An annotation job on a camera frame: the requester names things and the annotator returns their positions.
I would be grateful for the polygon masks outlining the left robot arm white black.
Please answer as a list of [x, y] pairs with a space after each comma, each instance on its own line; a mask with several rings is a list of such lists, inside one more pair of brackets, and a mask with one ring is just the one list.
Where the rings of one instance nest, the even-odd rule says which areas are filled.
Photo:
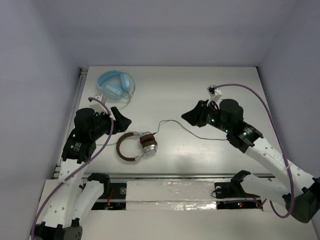
[[93, 173], [88, 183], [83, 183], [86, 168], [101, 153], [96, 141], [124, 132], [131, 123], [115, 106], [101, 113], [89, 107], [76, 111], [74, 128], [61, 155], [58, 184], [38, 210], [48, 207], [41, 223], [32, 225], [32, 240], [82, 238], [85, 217], [99, 197], [111, 193], [110, 177], [105, 173]]

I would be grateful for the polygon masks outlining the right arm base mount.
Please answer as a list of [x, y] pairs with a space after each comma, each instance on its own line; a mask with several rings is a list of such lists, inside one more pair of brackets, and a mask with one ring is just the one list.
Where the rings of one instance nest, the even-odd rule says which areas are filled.
[[245, 193], [239, 184], [215, 182], [211, 197], [216, 200], [218, 210], [263, 209], [266, 199], [250, 193]]

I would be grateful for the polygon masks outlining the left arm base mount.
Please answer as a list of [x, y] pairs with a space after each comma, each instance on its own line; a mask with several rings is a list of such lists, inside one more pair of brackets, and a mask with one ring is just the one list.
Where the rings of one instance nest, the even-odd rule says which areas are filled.
[[109, 192], [104, 193], [94, 203], [92, 210], [125, 210], [127, 184], [125, 182], [112, 182]]

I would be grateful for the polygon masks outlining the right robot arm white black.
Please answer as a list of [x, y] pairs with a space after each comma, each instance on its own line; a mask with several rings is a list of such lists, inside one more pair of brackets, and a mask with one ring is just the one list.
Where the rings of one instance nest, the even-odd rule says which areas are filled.
[[243, 114], [243, 108], [233, 99], [224, 99], [220, 104], [200, 100], [181, 117], [191, 126], [210, 125], [225, 132], [233, 147], [277, 178], [277, 182], [261, 180], [242, 170], [231, 180], [230, 189], [235, 196], [250, 193], [265, 197], [286, 208], [297, 221], [308, 223], [320, 209], [320, 179], [285, 161], [260, 131], [244, 121]]

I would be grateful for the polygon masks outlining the brown silver headphones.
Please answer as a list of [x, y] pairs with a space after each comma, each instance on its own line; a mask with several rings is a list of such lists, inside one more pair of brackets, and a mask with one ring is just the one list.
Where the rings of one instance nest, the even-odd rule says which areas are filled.
[[[121, 152], [121, 145], [123, 141], [136, 137], [138, 139], [139, 150], [141, 155], [136, 156], [126, 156]], [[126, 162], [136, 162], [145, 156], [150, 156], [158, 151], [158, 142], [155, 139], [155, 133], [150, 131], [138, 132], [129, 131], [123, 134], [116, 142], [116, 152], [117, 155]]]

